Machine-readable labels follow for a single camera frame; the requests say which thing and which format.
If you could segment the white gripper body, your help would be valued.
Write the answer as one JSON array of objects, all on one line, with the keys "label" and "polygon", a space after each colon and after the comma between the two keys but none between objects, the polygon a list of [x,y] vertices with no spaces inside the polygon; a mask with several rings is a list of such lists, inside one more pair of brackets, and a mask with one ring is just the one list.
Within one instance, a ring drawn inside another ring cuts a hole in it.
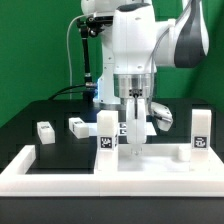
[{"label": "white gripper body", "polygon": [[129,144],[144,144],[147,137],[144,99],[128,99],[126,104],[126,136]]}]

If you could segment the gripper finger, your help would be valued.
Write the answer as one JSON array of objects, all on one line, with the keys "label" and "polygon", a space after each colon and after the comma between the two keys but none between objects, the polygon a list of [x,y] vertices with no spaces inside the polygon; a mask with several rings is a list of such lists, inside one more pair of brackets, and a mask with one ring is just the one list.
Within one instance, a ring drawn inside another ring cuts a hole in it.
[{"label": "gripper finger", "polygon": [[132,144],[131,153],[135,156],[140,156],[142,154],[142,145],[141,144]]}]

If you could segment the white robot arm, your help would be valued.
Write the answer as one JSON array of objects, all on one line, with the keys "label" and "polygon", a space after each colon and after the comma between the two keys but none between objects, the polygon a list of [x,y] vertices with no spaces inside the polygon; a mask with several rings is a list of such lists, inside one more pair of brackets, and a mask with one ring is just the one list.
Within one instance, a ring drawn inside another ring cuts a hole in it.
[{"label": "white robot arm", "polygon": [[208,54],[202,0],[182,0],[176,19],[158,22],[152,0],[81,0],[89,35],[101,37],[103,73],[95,101],[123,104],[127,142],[134,153],[146,142],[146,117],[170,129],[169,109],[152,101],[160,66],[194,68]]}]

